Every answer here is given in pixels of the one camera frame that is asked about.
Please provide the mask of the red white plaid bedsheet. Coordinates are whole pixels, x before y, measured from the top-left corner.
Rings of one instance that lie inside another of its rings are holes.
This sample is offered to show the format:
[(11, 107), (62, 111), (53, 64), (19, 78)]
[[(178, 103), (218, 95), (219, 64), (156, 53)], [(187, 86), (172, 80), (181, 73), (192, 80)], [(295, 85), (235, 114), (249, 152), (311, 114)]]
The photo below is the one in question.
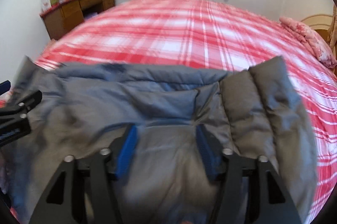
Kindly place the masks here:
[(186, 66), (241, 72), (274, 57), (286, 63), (316, 143), (311, 223), (336, 185), (336, 76), (280, 23), (206, 0), (131, 0), (82, 23), (32, 61)]

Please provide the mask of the pink floral folded quilt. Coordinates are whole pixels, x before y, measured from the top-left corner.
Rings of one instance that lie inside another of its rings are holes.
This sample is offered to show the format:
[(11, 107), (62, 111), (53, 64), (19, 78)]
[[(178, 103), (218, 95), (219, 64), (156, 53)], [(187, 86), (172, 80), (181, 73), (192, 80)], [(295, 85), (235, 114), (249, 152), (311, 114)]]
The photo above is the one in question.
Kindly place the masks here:
[(336, 68), (336, 57), (317, 31), (289, 17), (281, 16), (279, 21), (320, 63), (328, 69)]

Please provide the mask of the white greeting card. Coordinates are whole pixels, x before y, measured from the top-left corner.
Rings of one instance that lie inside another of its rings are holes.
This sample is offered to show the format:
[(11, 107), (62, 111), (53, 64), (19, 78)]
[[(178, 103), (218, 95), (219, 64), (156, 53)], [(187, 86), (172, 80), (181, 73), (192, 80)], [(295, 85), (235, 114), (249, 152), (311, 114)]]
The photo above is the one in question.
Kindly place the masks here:
[(51, 8), (50, 0), (41, 0), (41, 11), (45, 12)]

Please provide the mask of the cream wooden headboard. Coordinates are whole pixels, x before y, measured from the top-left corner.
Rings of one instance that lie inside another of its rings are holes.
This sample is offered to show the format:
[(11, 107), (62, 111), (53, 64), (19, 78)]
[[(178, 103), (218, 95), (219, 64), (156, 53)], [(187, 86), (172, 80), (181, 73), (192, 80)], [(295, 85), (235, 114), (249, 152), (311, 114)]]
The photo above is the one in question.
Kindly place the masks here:
[(303, 19), (302, 22), (318, 32), (324, 41), (329, 45), (334, 56), (336, 56), (336, 5), (334, 5), (332, 15), (311, 15)]

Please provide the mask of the grey puffer jacket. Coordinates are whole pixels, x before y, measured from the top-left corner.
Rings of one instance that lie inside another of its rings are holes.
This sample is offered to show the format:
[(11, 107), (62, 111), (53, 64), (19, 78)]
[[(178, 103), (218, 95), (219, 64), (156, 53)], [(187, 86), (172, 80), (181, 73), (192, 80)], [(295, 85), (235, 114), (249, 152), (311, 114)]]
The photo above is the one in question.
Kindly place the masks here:
[(64, 64), (45, 70), (25, 59), (9, 104), (40, 90), (31, 133), (3, 148), (9, 194), (21, 223), (65, 156), (107, 147), (130, 123), (139, 142), (116, 195), (127, 223), (205, 223), (218, 188), (208, 182), (195, 141), (198, 125), (241, 156), (266, 156), (305, 221), (316, 184), (309, 116), (274, 57), (241, 72), (186, 66)]

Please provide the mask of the brown wooden desk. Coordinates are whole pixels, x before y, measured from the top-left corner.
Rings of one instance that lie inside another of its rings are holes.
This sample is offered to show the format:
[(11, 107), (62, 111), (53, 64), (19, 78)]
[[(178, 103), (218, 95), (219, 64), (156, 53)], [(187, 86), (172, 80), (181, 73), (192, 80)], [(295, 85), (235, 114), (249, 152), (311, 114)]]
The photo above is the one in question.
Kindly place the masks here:
[(83, 23), (89, 15), (115, 6), (115, 0), (70, 0), (40, 14), (51, 39), (59, 40)]

